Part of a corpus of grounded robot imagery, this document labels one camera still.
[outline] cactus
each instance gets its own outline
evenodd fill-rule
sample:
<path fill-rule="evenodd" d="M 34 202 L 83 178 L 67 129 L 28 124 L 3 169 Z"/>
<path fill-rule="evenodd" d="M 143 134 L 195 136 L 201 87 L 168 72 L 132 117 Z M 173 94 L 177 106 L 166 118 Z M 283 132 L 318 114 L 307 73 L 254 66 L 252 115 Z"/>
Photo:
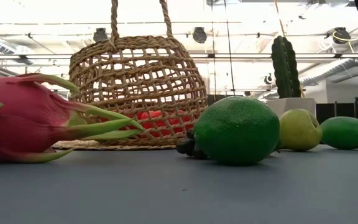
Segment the cactus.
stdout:
<path fill-rule="evenodd" d="M 274 39 L 272 60 L 280 98 L 301 97 L 295 51 L 287 38 L 278 36 Z"/>

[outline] basket handle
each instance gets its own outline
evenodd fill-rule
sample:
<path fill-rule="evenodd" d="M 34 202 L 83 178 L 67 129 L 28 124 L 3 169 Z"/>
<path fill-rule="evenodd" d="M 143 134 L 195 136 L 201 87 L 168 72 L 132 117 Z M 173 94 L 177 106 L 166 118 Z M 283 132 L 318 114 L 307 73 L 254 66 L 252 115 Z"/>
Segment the basket handle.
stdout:
<path fill-rule="evenodd" d="M 173 37 L 172 35 L 172 23 L 171 19 L 168 15 L 168 6 L 165 0 L 160 0 L 162 13 L 164 15 L 164 22 L 167 25 L 167 36 Z M 118 8 L 118 0 L 111 0 L 111 42 L 114 43 L 114 39 L 119 38 L 119 33 L 117 29 L 117 8 Z"/>

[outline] potted cactus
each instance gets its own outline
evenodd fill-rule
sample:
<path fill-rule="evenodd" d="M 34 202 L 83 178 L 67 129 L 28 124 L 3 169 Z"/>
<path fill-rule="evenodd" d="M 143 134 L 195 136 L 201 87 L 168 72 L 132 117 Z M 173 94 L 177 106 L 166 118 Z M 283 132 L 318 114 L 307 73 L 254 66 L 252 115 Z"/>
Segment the potted cactus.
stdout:
<path fill-rule="evenodd" d="M 295 51 L 287 38 L 278 36 L 272 45 L 274 76 L 279 99 L 268 100 L 268 106 L 281 117 L 291 109 L 305 109 L 316 115 L 313 98 L 304 98 L 298 79 Z"/>

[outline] woven mat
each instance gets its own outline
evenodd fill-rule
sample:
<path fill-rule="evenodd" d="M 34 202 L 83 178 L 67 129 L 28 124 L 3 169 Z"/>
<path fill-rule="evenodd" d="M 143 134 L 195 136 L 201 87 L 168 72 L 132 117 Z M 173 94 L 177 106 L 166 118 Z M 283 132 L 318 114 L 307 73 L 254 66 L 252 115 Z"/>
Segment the woven mat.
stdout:
<path fill-rule="evenodd" d="M 124 150 L 162 150 L 174 149 L 175 146 L 110 146 L 97 141 L 60 141 L 52 146 L 54 149 L 75 150 L 99 150 L 99 151 L 124 151 Z"/>

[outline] dragon fruit scale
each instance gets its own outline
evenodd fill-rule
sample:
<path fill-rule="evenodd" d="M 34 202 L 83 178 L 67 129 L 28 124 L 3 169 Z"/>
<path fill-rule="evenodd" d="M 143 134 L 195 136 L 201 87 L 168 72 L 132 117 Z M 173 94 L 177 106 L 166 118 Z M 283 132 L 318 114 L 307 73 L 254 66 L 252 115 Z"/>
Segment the dragon fruit scale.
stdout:
<path fill-rule="evenodd" d="M 44 82 L 78 91 L 74 84 L 52 75 L 0 78 L 0 162 L 48 162 L 72 151 L 51 149 L 57 141 L 128 138 L 143 130 L 122 114 L 66 101 L 41 85 Z M 85 115 L 109 121 L 95 123 Z M 127 125 L 136 129 L 119 130 Z"/>

